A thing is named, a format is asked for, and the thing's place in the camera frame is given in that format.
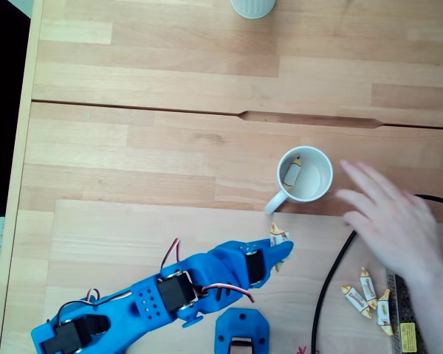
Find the person's hand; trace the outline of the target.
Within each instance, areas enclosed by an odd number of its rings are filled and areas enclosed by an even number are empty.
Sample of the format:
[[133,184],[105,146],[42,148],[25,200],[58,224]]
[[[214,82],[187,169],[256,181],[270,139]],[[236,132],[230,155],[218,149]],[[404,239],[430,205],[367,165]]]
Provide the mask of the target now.
[[354,207],[344,214],[372,252],[410,287],[443,275],[437,222],[419,197],[401,190],[373,167],[341,161],[360,191],[338,190],[336,196]]

